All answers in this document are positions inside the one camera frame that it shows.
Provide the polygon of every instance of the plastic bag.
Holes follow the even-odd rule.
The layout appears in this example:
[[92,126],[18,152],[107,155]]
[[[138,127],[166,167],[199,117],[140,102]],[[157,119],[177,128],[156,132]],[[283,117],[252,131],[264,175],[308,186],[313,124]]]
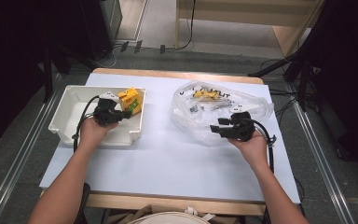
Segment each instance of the plastic bag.
[[269,118],[273,111],[273,104],[264,98],[190,81],[173,94],[172,119],[183,132],[196,140],[205,145],[215,145],[221,139],[219,134],[212,133],[210,125],[219,125],[219,118],[229,119],[232,109],[239,106],[259,122]]

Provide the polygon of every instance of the yellow package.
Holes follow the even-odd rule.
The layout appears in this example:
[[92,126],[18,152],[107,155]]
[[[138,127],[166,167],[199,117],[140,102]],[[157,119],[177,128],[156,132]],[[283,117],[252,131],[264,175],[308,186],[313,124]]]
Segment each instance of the yellow package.
[[141,95],[135,88],[120,92],[118,97],[121,99],[121,108],[123,110],[130,110],[133,115],[142,110]]

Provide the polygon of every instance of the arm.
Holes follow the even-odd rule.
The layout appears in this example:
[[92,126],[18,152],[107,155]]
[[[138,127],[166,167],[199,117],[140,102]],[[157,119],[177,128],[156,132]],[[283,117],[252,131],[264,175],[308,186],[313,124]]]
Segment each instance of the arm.
[[258,132],[254,132],[251,140],[241,142],[228,139],[237,147],[242,156],[249,162],[255,172],[261,191],[263,192],[271,222],[277,223],[309,223],[284,192],[267,162],[267,141]]
[[98,125],[86,119],[79,146],[66,166],[36,203],[28,223],[74,223],[83,194],[90,157],[106,134],[118,123]]

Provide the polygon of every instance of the white plastic bin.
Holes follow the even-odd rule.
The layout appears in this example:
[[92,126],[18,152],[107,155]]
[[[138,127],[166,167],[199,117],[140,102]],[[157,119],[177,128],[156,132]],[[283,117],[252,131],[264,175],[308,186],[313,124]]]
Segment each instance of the white plastic bin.
[[[67,86],[48,129],[52,133],[57,133],[65,144],[72,145],[74,143],[72,136],[76,133],[77,124],[89,100],[108,91],[118,95],[119,92],[129,88]],[[146,90],[135,89],[141,95],[142,111],[130,119],[120,121],[119,125],[106,135],[101,142],[102,146],[129,146],[141,136]],[[92,113],[97,104],[98,99],[95,99],[89,105],[86,114]],[[121,110],[120,104],[117,104],[116,109]]]

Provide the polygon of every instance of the wooden desk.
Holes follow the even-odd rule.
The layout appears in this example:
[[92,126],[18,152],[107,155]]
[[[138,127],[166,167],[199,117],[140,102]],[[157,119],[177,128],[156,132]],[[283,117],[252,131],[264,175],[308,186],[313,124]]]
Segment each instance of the wooden desk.
[[[194,20],[272,25],[283,56],[318,18],[324,0],[197,0]],[[179,47],[179,20],[191,19],[193,0],[176,0],[175,47]]]
[[[102,68],[95,69],[93,73],[104,74],[105,76],[109,74],[112,75],[120,74],[120,75],[129,75],[129,76],[138,76],[138,77],[172,77],[172,78],[176,77],[176,78],[189,78],[189,79],[204,80],[204,81],[209,80],[209,81],[221,81],[221,82],[263,84],[263,81],[258,77],[229,77],[229,76],[218,76],[218,75],[205,74],[205,73],[182,73],[182,72],[142,71],[142,70],[122,70],[122,69],[102,69]],[[67,151],[69,152],[69,154],[68,156],[66,156],[66,158],[70,157],[71,154],[70,152],[72,150],[71,148],[68,149],[69,150]],[[89,207],[133,209],[133,210],[141,209],[149,204],[160,204],[160,205],[166,205],[166,206],[178,207],[178,208],[186,208],[188,206],[191,206],[195,208],[197,211],[203,213],[244,215],[244,216],[262,216],[265,209],[265,205],[263,203],[252,203],[252,202],[245,203],[239,201],[212,200],[212,199],[203,199],[203,198],[195,199],[195,198],[184,198],[184,197],[150,196],[150,195],[141,195],[141,194],[129,195],[125,193],[115,194],[115,193],[109,193],[103,191],[92,192],[87,202],[87,206]]]

